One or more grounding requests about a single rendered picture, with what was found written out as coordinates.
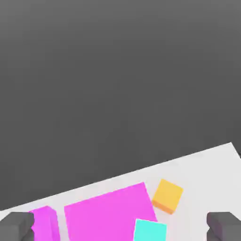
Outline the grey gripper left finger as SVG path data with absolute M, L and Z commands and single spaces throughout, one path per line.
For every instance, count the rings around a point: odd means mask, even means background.
M 0 241 L 34 241 L 34 214 L 10 212 L 0 221 Z

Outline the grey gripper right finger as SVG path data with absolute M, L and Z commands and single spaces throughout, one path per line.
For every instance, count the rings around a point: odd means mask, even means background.
M 207 225 L 207 241 L 241 241 L 241 220 L 231 212 L 209 212 Z

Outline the small magenta cube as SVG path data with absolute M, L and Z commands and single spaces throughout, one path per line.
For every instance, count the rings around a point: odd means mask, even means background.
M 30 211 L 34 214 L 34 241 L 60 241 L 60 232 L 56 211 L 44 206 Z

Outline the small orange cube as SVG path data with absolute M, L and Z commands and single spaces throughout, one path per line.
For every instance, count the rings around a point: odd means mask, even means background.
M 165 179 L 161 179 L 158 188 L 152 198 L 154 207 L 173 214 L 178 206 L 183 188 Z

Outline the small cyan cube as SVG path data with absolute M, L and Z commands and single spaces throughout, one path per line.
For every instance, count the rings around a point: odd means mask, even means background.
M 167 225 L 136 219 L 133 241 L 166 241 Z

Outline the large magenta box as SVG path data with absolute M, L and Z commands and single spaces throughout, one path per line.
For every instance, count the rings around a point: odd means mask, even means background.
M 133 241 L 136 219 L 156 221 L 144 183 L 64 207 L 70 241 Z

